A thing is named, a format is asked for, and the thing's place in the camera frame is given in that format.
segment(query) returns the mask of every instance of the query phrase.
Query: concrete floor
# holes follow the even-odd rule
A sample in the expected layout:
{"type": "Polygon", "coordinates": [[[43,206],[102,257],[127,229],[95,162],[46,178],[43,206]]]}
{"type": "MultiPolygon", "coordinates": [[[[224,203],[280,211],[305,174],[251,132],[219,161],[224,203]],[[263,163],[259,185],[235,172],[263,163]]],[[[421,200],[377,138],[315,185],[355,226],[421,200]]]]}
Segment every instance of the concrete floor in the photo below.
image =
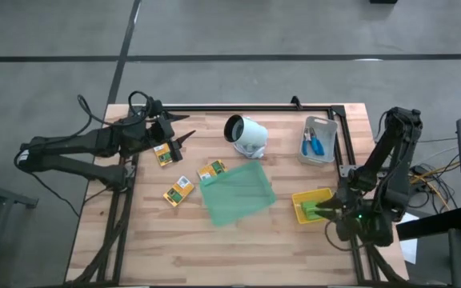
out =
{"type": "MultiPolygon", "coordinates": [[[[118,55],[132,4],[0,0],[0,56],[118,55]]],[[[441,53],[461,53],[461,0],[400,0],[395,6],[366,0],[144,1],[129,55],[441,53]]],[[[62,282],[78,219],[16,170],[12,159],[33,136],[67,135],[81,127],[86,115],[77,94],[103,116],[115,67],[116,62],[0,63],[0,186],[40,198],[35,210],[13,211],[0,249],[0,287],[62,282]]],[[[417,108],[422,139],[429,140],[455,135],[461,60],[127,63],[117,103],[126,102],[132,90],[166,103],[288,102],[292,95],[303,102],[365,102],[374,132],[383,111],[417,108]]],[[[414,161],[456,145],[421,143],[414,161]]],[[[445,165],[457,153],[428,164],[445,165]]],[[[80,208],[85,180],[55,172],[41,176],[80,208]]],[[[444,179],[461,206],[459,172],[444,179]]],[[[425,276],[417,270],[411,276],[425,276]]]]}

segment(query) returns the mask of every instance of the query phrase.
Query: white paper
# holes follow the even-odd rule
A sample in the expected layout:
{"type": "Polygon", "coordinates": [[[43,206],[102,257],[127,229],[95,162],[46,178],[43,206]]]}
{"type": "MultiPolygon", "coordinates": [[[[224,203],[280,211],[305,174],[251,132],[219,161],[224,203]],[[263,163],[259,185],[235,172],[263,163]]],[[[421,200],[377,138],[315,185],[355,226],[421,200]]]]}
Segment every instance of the white paper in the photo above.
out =
{"type": "MultiPolygon", "coordinates": [[[[405,213],[399,223],[401,224],[418,219],[419,217],[417,216],[405,213]]],[[[405,258],[405,261],[415,264],[415,256],[417,255],[417,239],[405,240],[401,241],[400,243],[401,251],[403,252],[403,258],[405,258]]]]}

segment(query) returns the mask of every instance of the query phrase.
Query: yellow tray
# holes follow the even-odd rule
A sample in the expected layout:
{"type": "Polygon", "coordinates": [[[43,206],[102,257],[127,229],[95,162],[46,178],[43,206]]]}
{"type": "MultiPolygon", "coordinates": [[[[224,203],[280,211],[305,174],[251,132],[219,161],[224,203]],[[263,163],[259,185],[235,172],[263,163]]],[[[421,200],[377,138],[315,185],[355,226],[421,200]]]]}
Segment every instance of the yellow tray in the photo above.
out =
{"type": "Polygon", "coordinates": [[[300,224],[307,224],[311,222],[317,222],[324,220],[324,218],[315,219],[315,220],[307,220],[305,214],[302,211],[302,202],[305,201],[316,201],[318,203],[326,201],[332,198],[332,191],[330,188],[322,188],[302,193],[297,193],[291,195],[293,199],[293,207],[295,208],[296,218],[298,219],[298,223],[300,224]]]}

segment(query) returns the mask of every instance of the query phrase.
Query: plastic bin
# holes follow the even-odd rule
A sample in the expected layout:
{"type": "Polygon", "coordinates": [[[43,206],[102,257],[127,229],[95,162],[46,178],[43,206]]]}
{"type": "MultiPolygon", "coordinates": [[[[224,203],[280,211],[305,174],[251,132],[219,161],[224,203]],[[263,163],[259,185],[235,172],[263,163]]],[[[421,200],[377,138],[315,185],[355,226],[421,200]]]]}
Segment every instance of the plastic bin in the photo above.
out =
{"type": "Polygon", "coordinates": [[[335,135],[337,134],[337,122],[325,118],[318,118],[314,116],[309,116],[305,120],[305,125],[302,129],[302,137],[300,138],[300,146],[298,152],[298,160],[301,163],[310,164],[310,165],[322,165],[327,163],[332,163],[334,161],[334,144],[335,144],[335,135]],[[316,137],[321,142],[324,155],[316,155],[311,149],[310,143],[307,147],[307,156],[302,153],[302,143],[304,140],[303,131],[305,128],[313,128],[316,137]]]}
{"type": "Polygon", "coordinates": [[[332,198],[332,191],[330,190],[330,188],[322,188],[322,189],[292,194],[291,198],[293,199],[293,207],[295,208],[295,213],[296,213],[296,218],[298,219],[298,223],[307,224],[307,223],[321,221],[321,220],[324,220],[325,218],[308,220],[302,211],[302,202],[316,201],[317,203],[320,203],[320,202],[326,201],[332,198]]]}

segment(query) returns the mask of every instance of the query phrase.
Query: wooden table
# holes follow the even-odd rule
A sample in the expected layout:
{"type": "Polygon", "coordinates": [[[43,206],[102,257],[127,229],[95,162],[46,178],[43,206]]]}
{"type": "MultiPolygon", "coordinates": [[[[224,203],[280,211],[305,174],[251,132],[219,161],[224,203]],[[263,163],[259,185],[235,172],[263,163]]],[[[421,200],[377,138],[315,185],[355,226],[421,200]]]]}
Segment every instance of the wooden table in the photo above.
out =
{"type": "MultiPolygon", "coordinates": [[[[363,164],[374,148],[364,104],[344,104],[355,159],[363,164]]],[[[107,121],[127,115],[127,105],[111,105],[107,121]]],[[[196,170],[216,159],[234,168],[246,163],[223,138],[223,126],[232,112],[189,112],[188,119],[173,124],[176,136],[197,130],[184,142],[181,162],[160,167],[153,151],[140,154],[130,226],[122,264],[121,285],[327,285],[355,284],[350,252],[333,248],[325,239],[325,222],[299,225],[291,195],[317,188],[335,190],[334,163],[325,166],[301,164],[296,154],[307,116],[326,118],[319,112],[245,112],[269,131],[267,150],[260,160],[277,196],[269,209],[221,228],[211,225],[198,188],[196,170]],[[163,193],[181,175],[196,186],[188,198],[173,208],[163,193]]],[[[339,125],[340,142],[343,135],[339,125]]],[[[347,160],[341,144],[344,160],[347,160]]],[[[117,157],[98,158],[99,165],[115,164],[117,157]]],[[[89,185],[86,196],[103,188],[89,185]]],[[[78,276],[102,244],[110,207],[110,192],[88,202],[76,236],[67,280],[78,276]]],[[[330,237],[340,242],[335,227],[330,237]]],[[[380,249],[398,274],[407,277],[397,235],[395,242],[380,249]]],[[[366,275],[367,260],[361,251],[366,275]]],[[[108,265],[108,274],[112,267],[108,265]]]]}

